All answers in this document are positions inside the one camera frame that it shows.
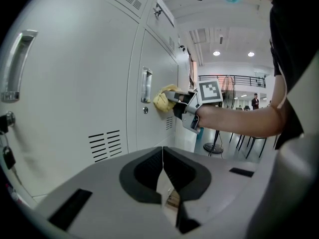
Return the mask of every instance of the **black rubber pad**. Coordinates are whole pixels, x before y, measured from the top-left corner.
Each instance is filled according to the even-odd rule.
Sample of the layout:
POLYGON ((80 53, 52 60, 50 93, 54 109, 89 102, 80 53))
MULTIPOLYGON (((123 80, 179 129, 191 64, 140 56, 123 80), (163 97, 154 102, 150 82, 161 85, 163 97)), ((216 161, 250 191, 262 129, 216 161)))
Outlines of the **black rubber pad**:
POLYGON ((92 192, 78 189, 56 212, 49 221, 62 230, 67 230, 75 217, 88 201, 92 192))

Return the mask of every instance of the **person in background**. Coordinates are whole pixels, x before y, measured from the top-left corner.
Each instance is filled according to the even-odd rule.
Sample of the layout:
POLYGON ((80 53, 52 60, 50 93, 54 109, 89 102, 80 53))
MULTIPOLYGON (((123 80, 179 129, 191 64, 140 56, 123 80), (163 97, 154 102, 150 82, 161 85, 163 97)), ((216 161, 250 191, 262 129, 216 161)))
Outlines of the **person in background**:
POLYGON ((251 106, 253 107, 253 110, 259 109, 259 100, 257 93, 255 93, 254 99, 251 101, 251 106))
POLYGON ((287 140, 303 133, 300 121, 286 96, 319 50, 318 23, 315 19, 318 1, 269 1, 273 4, 269 18, 270 50, 275 68, 271 104, 264 109, 249 112, 202 105, 196 114, 199 116, 200 127, 254 137, 281 134, 276 143, 278 149, 287 140), (309 38, 300 34, 300 29, 306 29, 309 38))

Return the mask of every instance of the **floor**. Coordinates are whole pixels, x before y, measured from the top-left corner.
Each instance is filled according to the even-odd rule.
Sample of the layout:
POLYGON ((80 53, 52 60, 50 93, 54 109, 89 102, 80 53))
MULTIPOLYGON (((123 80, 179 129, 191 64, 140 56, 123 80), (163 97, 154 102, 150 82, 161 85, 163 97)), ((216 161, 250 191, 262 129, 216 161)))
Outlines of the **floor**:
MULTIPOLYGON (((196 140, 195 150, 194 153, 200 154, 200 155, 208 155, 208 152, 203 148, 204 144, 207 142, 214 142, 215 137, 215 130, 205 128, 204 133, 201 137, 201 139, 196 140)), ((236 145, 238 143, 240 135, 234 134, 231 141, 229 142, 231 137, 231 133, 228 132, 220 132, 220 137, 218 137, 217 144, 222 144, 224 151, 222 154, 212 154, 214 157, 224 158, 224 159, 233 159, 237 161, 245 161, 245 162, 253 162, 253 163, 259 163, 260 159, 263 157, 263 155, 267 155, 269 151, 274 151, 273 146, 275 142, 275 136, 267 138, 265 148, 263 150, 262 156, 259 158, 260 151, 263 147, 264 141, 263 139, 259 139, 255 141, 255 144, 253 146, 253 149, 251 150, 248 158, 247 153, 250 149, 252 139, 250 139, 249 145, 247 147, 247 143, 249 140, 249 137, 246 136, 243 142, 243 145, 241 146, 241 149, 238 151, 238 148, 236 149, 236 145)))

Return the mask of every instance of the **white ceiling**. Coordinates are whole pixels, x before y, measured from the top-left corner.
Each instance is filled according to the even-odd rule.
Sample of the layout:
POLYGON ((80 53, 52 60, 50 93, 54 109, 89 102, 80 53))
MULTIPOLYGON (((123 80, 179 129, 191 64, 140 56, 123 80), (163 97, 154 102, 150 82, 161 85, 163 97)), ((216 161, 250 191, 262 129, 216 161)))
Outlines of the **white ceiling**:
POLYGON ((186 39, 194 61, 249 62, 273 67, 270 53, 269 11, 267 0, 242 0, 231 4, 225 0, 164 0, 186 39), (215 57, 212 52, 221 55, 215 57), (253 51, 254 57, 248 57, 253 51))

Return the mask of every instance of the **white wall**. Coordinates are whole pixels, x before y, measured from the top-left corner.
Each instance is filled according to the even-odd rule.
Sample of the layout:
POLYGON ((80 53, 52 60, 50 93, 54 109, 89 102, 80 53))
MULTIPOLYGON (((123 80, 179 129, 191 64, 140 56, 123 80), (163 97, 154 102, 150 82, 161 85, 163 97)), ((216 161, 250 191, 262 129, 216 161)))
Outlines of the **white wall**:
POLYGON ((274 92, 274 86, 275 86, 275 77, 273 75, 267 76, 266 79, 266 95, 267 95, 267 103, 269 104, 269 101, 271 100, 274 92))
POLYGON ((250 63, 215 62, 205 63, 204 66, 198 68, 198 75, 230 74, 255 77, 255 72, 274 75, 273 68, 258 67, 250 63))

